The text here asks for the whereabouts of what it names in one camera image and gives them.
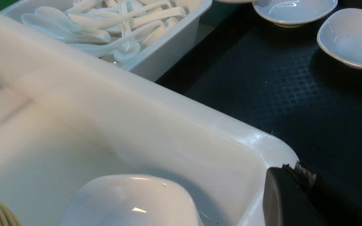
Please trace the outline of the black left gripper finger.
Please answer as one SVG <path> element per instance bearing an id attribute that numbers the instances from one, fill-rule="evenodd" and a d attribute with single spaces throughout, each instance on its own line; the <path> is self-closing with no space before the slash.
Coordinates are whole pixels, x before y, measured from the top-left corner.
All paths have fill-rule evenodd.
<path id="1" fill-rule="evenodd" d="M 362 226 L 362 195 L 301 162 L 270 167 L 263 217 L 266 226 Z"/>

